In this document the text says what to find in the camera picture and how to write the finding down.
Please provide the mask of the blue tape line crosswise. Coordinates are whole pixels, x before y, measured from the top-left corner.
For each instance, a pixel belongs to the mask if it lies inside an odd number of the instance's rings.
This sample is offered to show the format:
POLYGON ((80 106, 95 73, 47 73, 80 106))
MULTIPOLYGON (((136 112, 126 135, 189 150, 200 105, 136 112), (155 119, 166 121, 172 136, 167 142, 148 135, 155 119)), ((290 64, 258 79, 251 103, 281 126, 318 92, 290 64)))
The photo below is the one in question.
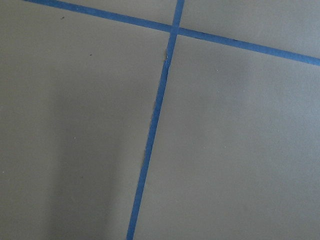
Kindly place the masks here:
MULTIPOLYGON (((90 16, 94 16, 102 19, 140 26, 140 27, 158 30, 166 33, 169 33, 173 27, 172 25, 169 25, 169 24, 164 24, 164 23, 147 20, 143 18, 137 18, 133 16, 128 16, 128 15, 123 15, 119 13, 114 13, 114 12, 105 11, 105 10, 92 8, 88 6, 64 2, 60 0, 31 0, 30 2, 33 4, 38 4, 38 5, 62 9, 66 11, 71 11, 75 13, 90 15, 90 16)), ((214 35, 210 33, 191 30, 188 28, 179 27, 177 30, 177 34, 180 36, 185 36, 185 37, 203 40, 207 42, 235 47, 243 50, 275 56, 275 57, 288 59, 292 61, 302 62, 310 65, 315 65, 315 66, 320 65, 320 59, 317 57, 299 54, 299 53, 286 51, 278 48, 268 47, 264 45, 259 45, 251 42, 241 41, 237 39, 232 39, 228 37, 223 37, 219 35, 214 35)))

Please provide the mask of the blue tape line lengthwise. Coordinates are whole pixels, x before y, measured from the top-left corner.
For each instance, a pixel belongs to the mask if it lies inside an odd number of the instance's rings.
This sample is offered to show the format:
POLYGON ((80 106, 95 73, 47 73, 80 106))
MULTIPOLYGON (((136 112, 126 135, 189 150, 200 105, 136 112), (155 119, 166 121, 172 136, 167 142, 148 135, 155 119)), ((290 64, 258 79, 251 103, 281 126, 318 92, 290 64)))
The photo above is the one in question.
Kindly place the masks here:
POLYGON ((167 48, 165 52, 165 59, 163 61, 161 76, 159 80, 157 94, 154 102, 154 108, 153 108, 150 126, 148 130, 148 136, 147 136, 147 141, 146 141, 145 150, 144 150, 144 159, 143 159, 143 163, 139 173, 139 178, 136 186, 134 201, 133 201, 131 215, 130 215, 130 220, 129 220, 127 233, 125 237, 127 240, 132 240, 134 238, 134 234, 136 230, 136 225, 137 225, 139 211, 140 211, 143 193, 145 189, 148 169, 149 169, 150 160, 152 156, 153 145, 155 142, 157 127, 159 123, 163 99, 164 99, 165 90, 167 86, 168 74, 170 71, 171 62, 174 54, 174 49, 175 49, 175 44, 177 40, 178 29, 180 27, 184 4, 185 2, 183 0, 178 0, 175 6, 172 25, 171 25, 169 38, 167 42, 167 48))

